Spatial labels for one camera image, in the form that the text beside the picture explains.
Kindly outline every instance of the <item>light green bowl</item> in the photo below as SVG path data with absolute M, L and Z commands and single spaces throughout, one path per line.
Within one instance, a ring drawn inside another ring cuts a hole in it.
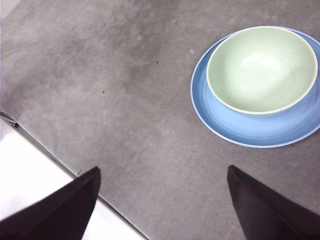
M 269 115 L 303 99 L 317 72 L 316 54 L 301 36 L 282 27 L 255 26 L 220 43 L 209 59 L 206 79 L 225 106 Z

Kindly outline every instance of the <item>white floor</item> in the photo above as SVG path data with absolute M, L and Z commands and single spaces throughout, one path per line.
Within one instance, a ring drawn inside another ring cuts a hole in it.
M 0 218 L 41 200 L 73 178 L 0 118 Z M 142 240 L 139 233 L 97 201 L 83 240 Z

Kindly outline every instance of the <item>blue plate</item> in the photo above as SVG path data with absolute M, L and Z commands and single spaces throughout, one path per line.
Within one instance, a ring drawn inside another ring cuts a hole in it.
M 320 43 L 303 32 L 287 29 L 308 41 L 320 63 Z M 289 145 L 308 137 L 319 129 L 319 70 L 315 84 L 308 95 L 296 105 L 275 115 L 262 117 L 242 115 L 224 106 L 215 98 L 207 84 L 206 67 L 211 53 L 228 36 L 212 45 L 201 57 L 193 71 L 191 100 L 201 121 L 221 138 L 252 148 L 275 148 Z

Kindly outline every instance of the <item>gray concrete surface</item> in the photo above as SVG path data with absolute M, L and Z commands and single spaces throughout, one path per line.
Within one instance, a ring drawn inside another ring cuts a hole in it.
M 320 133 L 281 148 L 212 134 L 193 69 L 236 30 L 280 25 L 320 39 L 320 2 L 21 0 L 2 22 L 1 109 L 152 240 L 243 240 L 234 164 L 320 213 Z

